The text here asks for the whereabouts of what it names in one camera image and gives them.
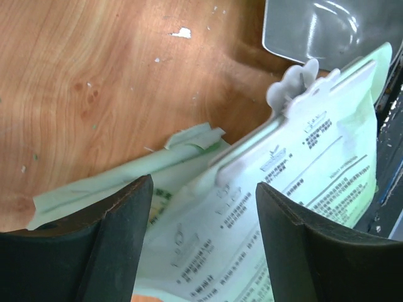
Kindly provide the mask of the white plastic bag clip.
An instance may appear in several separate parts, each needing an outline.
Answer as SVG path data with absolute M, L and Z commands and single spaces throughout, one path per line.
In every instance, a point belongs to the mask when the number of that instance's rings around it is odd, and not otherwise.
M 300 130 L 312 128 L 322 110 L 333 112 L 346 93 L 373 75 L 376 66 L 372 59 L 361 59 L 350 69 L 334 69 L 325 77 L 318 76 L 317 59 L 289 67 L 266 93 L 272 109 L 269 120 L 213 160 L 214 164 L 224 161 L 217 169 L 215 185 L 229 184 L 257 161 L 275 154 L 277 147 L 298 139 Z

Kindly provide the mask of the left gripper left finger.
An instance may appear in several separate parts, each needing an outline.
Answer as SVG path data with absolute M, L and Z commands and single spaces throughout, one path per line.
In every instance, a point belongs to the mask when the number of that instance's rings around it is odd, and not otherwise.
M 1 234 L 2 301 L 130 301 L 154 184 L 142 176 L 34 230 Z

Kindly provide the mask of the green cat litter bag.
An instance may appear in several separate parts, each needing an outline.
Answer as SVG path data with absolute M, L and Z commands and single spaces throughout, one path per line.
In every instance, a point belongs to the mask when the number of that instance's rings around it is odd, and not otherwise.
M 33 230 L 77 212 L 150 174 L 154 192 L 134 293 L 163 301 L 273 301 L 256 205 L 265 182 L 292 201 L 346 227 L 368 209 L 377 169 L 375 101 L 392 47 L 362 59 L 377 66 L 334 111 L 222 187 L 218 155 L 231 146 L 208 123 L 173 135 L 162 150 L 35 196 Z

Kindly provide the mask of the metal litter scoop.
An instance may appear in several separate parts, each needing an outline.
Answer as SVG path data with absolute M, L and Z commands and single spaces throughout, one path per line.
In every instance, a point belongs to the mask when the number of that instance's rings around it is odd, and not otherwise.
M 402 48 L 401 0 L 270 0 L 265 3 L 262 45 L 279 57 L 324 70 L 342 68 L 390 43 Z

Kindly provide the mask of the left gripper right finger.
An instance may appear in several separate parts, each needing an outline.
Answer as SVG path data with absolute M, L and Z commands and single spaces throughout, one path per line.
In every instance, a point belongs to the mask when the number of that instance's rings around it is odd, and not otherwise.
M 265 182 L 256 204 L 275 301 L 402 301 L 402 242 L 336 223 Z

